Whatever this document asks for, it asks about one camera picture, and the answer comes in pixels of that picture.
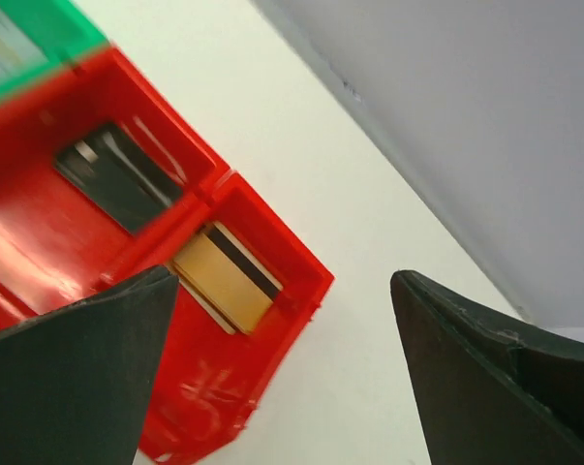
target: gold card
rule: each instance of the gold card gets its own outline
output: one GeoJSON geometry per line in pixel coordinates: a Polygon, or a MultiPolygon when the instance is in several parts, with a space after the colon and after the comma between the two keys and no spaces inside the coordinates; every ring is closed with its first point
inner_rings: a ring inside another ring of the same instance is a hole
{"type": "Polygon", "coordinates": [[[199,233],[175,256],[180,276],[245,334],[250,334],[282,286],[221,224],[199,233]]]}

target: green plastic container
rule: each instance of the green plastic container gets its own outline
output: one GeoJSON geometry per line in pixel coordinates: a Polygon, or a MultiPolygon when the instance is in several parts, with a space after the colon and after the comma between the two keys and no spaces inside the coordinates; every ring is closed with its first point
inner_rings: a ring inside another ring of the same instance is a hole
{"type": "Polygon", "coordinates": [[[68,0],[0,0],[0,100],[106,42],[68,0]]]}

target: red plastic container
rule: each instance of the red plastic container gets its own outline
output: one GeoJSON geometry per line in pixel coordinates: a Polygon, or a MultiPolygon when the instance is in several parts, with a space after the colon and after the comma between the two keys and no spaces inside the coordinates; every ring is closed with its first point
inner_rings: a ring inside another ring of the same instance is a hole
{"type": "Polygon", "coordinates": [[[0,106],[0,328],[97,292],[197,208],[229,166],[117,50],[0,106]],[[113,121],[183,188],[130,236],[53,167],[61,149],[113,121]]]}
{"type": "Polygon", "coordinates": [[[159,463],[194,463],[237,436],[333,276],[118,50],[0,106],[0,328],[167,263],[210,221],[225,224],[283,290],[251,335],[229,335],[180,289],[140,443],[159,463]],[[136,236],[52,164],[108,121],[184,189],[136,236]]]}

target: white table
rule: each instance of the white table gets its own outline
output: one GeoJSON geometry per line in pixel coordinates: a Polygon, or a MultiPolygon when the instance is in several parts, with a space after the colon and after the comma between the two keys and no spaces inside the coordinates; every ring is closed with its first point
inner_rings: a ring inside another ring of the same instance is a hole
{"type": "Polygon", "coordinates": [[[428,464],[389,278],[506,301],[248,1],[77,3],[336,276],[247,430],[202,463],[428,464]]]}

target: gray wall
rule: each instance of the gray wall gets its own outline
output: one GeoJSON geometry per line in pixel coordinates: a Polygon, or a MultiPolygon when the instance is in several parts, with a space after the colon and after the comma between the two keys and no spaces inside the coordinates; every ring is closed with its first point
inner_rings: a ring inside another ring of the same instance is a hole
{"type": "Polygon", "coordinates": [[[584,327],[584,0],[256,3],[516,308],[584,327]]]}

